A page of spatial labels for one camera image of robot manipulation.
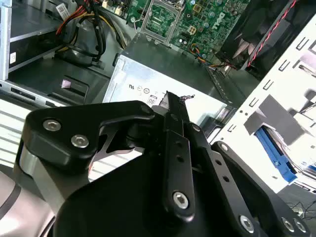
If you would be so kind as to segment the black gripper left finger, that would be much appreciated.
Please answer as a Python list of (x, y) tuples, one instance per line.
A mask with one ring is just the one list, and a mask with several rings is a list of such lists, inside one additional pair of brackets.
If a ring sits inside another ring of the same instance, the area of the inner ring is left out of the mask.
[(181, 222), (195, 215), (186, 97), (166, 92), (159, 105), (111, 102), (35, 110), (26, 117), (15, 164), (30, 176), (54, 213), (88, 184), (93, 162), (144, 149), (162, 162), (158, 202)]

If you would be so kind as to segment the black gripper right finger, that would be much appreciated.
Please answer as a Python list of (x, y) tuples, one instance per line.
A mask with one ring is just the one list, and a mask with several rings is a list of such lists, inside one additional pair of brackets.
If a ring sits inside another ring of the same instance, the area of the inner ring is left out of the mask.
[(303, 220), (225, 143), (209, 145), (182, 109), (201, 172), (193, 173), (195, 217), (185, 237), (309, 237)]

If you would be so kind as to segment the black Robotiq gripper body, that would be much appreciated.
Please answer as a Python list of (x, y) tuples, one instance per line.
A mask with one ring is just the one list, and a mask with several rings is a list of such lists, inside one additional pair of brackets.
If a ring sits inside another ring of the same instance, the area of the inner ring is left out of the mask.
[(163, 162), (143, 155), (74, 192), (57, 214), (55, 237), (247, 237), (240, 223), (250, 218), (242, 196), (224, 192), (233, 184), (218, 153), (205, 148), (192, 152), (202, 170), (193, 172), (195, 216), (183, 222), (162, 204)]

